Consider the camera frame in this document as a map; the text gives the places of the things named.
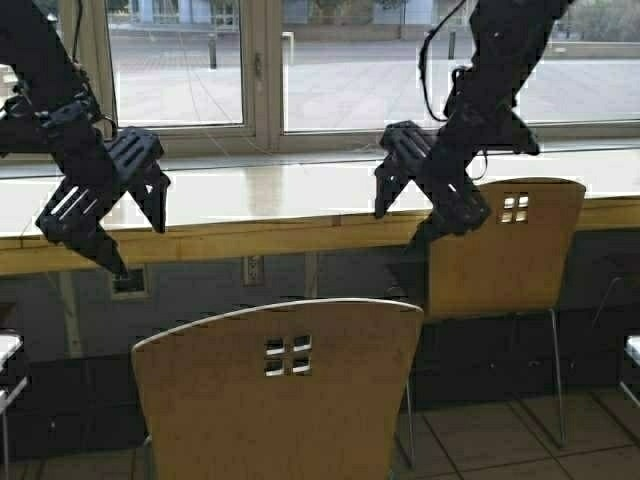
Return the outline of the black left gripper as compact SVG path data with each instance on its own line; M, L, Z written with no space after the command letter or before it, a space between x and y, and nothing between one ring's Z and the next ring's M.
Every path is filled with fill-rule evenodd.
M48 241L80 243L85 258L116 276L127 276L118 243L100 221L129 193L152 229L166 231L171 181L158 164L164 155L159 137L127 127L106 140L81 107L50 111L44 127L64 178L36 225Z

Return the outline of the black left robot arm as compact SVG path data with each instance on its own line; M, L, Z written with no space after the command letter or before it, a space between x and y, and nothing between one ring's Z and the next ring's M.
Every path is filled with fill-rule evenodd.
M48 154L62 174L36 225L46 240L115 275L127 267L101 225L130 195L152 229L166 229L170 180L158 164L159 137L127 127L107 139L86 71L71 58L56 28L32 1L1 4L1 62L17 77L1 107L1 154Z

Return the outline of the robot base left corner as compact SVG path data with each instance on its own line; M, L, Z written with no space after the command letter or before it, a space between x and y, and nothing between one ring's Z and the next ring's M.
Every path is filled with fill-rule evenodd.
M4 415L28 383L24 338L15 330L1 331L1 414Z

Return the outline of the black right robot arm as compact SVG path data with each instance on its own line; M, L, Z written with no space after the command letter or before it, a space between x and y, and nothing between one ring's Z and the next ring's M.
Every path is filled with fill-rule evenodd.
M475 50L452 73L442 126L429 131L411 120L386 126L387 155L375 171L375 215L383 217L414 182L432 205L400 258L425 259L430 243L478 229L491 209L467 168L478 154L507 151L537 156L534 132L515 113L517 94L541 60L566 1L479 1L470 16Z

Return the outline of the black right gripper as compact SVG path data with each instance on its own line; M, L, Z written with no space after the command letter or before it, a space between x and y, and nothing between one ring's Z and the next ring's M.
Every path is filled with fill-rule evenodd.
M417 226L404 259L424 260L440 235L464 235L489 217L490 206L467 173L486 129L486 118L467 107L456 110L435 132L411 120L385 127L380 145L386 156L374 171L375 217L383 218L411 182L432 205L432 215Z

